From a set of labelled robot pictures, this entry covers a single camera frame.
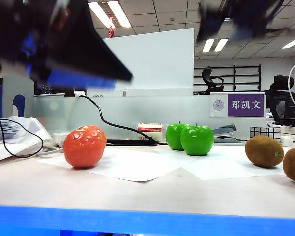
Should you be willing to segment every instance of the black shelving unit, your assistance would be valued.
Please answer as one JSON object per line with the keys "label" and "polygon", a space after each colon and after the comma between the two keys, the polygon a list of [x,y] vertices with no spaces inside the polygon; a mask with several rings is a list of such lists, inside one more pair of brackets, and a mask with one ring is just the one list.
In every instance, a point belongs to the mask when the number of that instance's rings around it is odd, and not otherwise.
{"label": "black shelving unit", "polygon": [[[226,75],[219,75],[222,78],[227,78],[227,77],[232,77],[233,78],[233,82],[227,82],[224,83],[224,85],[231,85],[232,86],[232,90],[225,90],[224,92],[260,92],[261,91],[261,65],[257,65],[257,66],[221,66],[221,67],[195,67],[194,70],[203,70],[205,68],[211,68],[212,69],[212,74],[214,74],[214,70],[216,71],[216,69],[233,69],[233,73],[232,74],[226,74]],[[237,69],[240,68],[255,68],[256,69],[256,73],[253,74],[237,74]],[[236,82],[236,78],[238,77],[258,77],[258,81],[247,81],[247,82]],[[194,76],[193,78],[202,78],[202,76]],[[236,90],[236,85],[257,85],[257,89],[256,90]],[[207,84],[206,83],[194,83],[193,84],[194,87],[206,87],[207,88]],[[204,92],[203,91],[194,91],[194,95],[203,95]]]}

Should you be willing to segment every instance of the ceiling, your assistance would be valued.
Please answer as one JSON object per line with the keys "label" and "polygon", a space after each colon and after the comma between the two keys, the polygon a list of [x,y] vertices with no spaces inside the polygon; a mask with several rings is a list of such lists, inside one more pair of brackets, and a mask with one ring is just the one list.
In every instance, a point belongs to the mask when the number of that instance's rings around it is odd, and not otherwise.
{"label": "ceiling", "polygon": [[[196,39],[201,21],[197,11],[199,2],[217,8],[222,0],[119,0],[132,27],[116,28],[115,37],[194,28]],[[92,11],[91,14],[96,31],[102,38],[107,38],[108,30]],[[203,53],[204,42],[195,42],[194,60],[295,56],[295,48],[282,49],[295,39],[295,0],[284,0],[278,13],[267,26],[267,29],[281,28],[285,30],[267,34],[264,38],[244,40],[236,44],[228,42],[221,52]],[[232,21],[226,21],[218,34],[212,38],[229,38],[234,30]]]}

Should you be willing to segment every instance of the blue desk edge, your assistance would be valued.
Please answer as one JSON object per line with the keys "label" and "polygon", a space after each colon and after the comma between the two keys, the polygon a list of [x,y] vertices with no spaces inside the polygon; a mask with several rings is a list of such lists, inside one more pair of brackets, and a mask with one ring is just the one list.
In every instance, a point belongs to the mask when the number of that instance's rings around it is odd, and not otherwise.
{"label": "blue desk edge", "polygon": [[295,236],[295,219],[1,206],[0,225],[150,235]]}

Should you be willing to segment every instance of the shelf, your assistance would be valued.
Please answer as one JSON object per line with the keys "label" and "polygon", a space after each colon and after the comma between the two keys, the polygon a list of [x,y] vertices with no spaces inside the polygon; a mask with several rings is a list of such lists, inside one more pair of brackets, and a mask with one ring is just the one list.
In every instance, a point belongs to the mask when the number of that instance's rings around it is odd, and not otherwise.
{"label": "shelf", "polygon": [[[258,66],[221,66],[221,67],[195,67],[194,70],[197,69],[205,69],[205,68],[211,68],[211,69],[233,69],[233,74],[230,75],[219,75],[222,78],[232,77],[233,82],[224,83],[224,85],[227,86],[233,86],[233,90],[231,92],[239,92],[239,90],[236,90],[236,85],[258,85],[256,90],[250,90],[253,92],[260,92],[261,91],[261,65]],[[257,69],[257,74],[237,74],[236,69],[238,68],[255,68]],[[237,77],[258,77],[257,82],[236,82]],[[202,78],[202,76],[194,76],[194,79]],[[205,83],[194,83],[194,86],[207,86]]]}

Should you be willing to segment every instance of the purple name sign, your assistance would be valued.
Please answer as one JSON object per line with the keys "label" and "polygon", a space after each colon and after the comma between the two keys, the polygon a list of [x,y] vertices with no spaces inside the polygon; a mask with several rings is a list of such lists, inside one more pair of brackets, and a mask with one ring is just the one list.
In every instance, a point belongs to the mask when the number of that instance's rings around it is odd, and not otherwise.
{"label": "purple name sign", "polygon": [[263,117],[263,94],[228,94],[229,117]]}

